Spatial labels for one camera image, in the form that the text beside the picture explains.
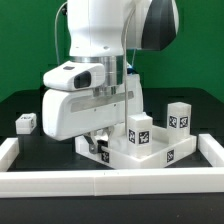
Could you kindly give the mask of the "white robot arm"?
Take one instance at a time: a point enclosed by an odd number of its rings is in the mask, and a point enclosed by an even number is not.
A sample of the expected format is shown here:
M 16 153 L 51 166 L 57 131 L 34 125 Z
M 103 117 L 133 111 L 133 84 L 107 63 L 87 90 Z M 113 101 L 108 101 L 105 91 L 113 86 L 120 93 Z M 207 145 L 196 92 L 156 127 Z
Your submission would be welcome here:
M 114 132 L 143 112 L 142 87 L 126 51 L 161 51 L 176 37 L 175 0 L 67 0 L 70 59 L 47 72 L 42 124 L 55 140 L 83 135 L 97 154 Z

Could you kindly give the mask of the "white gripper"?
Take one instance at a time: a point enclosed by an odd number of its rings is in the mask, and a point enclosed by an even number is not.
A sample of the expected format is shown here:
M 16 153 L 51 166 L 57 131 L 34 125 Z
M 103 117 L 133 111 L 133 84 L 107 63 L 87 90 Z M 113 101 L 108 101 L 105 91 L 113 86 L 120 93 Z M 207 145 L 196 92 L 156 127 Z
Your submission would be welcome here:
M 92 90 L 65 92 L 48 90 L 42 103 L 43 131 L 49 137 L 61 141 L 84 135 L 91 154 L 102 153 L 108 142 L 91 131 L 103 129 L 103 135 L 110 138 L 113 125 L 123 123 L 125 114 L 143 112 L 142 88 L 138 74 L 127 77 L 128 107 L 125 107 L 124 86 L 117 93 L 107 96 L 93 96 Z

